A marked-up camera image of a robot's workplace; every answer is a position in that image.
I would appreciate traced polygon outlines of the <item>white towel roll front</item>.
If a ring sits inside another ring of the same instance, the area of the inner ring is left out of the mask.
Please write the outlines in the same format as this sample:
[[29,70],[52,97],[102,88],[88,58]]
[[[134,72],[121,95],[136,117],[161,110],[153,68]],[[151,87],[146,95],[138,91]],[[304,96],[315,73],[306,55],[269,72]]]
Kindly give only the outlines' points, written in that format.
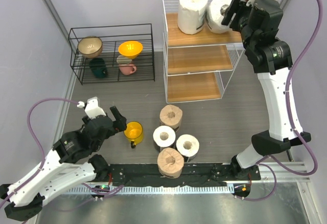
[[212,0],[206,11],[206,22],[209,30],[215,34],[223,34],[229,31],[229,26],[222,25],[224,16],[221,8],[226,5],[229,7],[232,0]]

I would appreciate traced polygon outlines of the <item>white towel roll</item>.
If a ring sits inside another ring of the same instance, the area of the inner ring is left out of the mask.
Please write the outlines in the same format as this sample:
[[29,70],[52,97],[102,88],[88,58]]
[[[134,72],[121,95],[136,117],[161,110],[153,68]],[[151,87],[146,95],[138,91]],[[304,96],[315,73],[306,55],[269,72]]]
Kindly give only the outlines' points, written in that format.
[[215,34],[223,34],[229,31],[229,26],[222,25],[224,16],[221,8],[226,5],[229,7],[232,0],[212,0],[206,11],[206,22],[209,30]]
[[204,27],[208,0],[179,0],[177,24],[188,35],[194,35]]

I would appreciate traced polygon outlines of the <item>brown paper towel roll back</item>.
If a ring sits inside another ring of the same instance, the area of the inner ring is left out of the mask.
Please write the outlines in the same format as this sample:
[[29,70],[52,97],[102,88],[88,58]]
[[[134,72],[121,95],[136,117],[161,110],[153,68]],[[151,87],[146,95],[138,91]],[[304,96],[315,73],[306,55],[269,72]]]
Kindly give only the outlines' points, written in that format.
[[166,105],[159,114],[160,125],[171,127],[177,131],[181,126],[183,111],[175,105]]

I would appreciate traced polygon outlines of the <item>brown paper towel roll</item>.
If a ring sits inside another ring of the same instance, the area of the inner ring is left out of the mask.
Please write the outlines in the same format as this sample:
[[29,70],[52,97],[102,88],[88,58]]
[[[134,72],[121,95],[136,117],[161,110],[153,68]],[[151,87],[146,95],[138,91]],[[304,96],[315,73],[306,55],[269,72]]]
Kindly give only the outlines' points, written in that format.
[[175,105],[166,105],[159,114],[160,125],[171,127],[177,131],[181,126],[183,111]]
[[157,165],[164,177],[178,178],[184,167],[184,158],[176,149],[169,147],[159,153]]

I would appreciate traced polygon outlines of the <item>brown paper towel roll front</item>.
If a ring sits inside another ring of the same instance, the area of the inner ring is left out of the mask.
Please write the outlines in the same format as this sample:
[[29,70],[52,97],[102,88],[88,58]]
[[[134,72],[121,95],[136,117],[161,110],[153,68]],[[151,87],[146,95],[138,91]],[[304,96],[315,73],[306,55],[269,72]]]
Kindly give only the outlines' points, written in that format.
[[157,165],[164,177],[178,178],[184,167],[184,158],[176,149],[169,147],[159,153]]

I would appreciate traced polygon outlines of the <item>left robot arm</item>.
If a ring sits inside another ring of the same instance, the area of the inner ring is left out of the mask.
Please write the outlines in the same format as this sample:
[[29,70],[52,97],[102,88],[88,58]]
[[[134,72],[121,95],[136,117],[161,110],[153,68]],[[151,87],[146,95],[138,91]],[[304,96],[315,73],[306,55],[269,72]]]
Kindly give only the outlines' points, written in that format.
[[112,106],[114,120],[97,101],[78,102],[84,109],[83,125],[67,132],[53,145],[42,162],[13,184],[1,185],[1,198],[7,218],[27,221],[66,190],[87,181],[108,179],[109,165],[96,152],[109,137],[127,128],[126,118]]

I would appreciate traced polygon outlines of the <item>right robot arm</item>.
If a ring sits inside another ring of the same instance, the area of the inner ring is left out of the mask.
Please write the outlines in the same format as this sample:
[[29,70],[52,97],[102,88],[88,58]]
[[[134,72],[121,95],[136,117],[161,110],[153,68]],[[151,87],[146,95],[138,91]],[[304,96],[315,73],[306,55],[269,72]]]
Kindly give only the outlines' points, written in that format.
[[231,159],[231,176],[241,181],[255,164],[273,154],[311,141],[297,118],[291,83],[293,66],[289,45],[279,40],[283,11],[276,0],[232,0],[222,24],[241,34],[245,55],[262,86],[269,117],[269,129],[251,137],[251,144]]

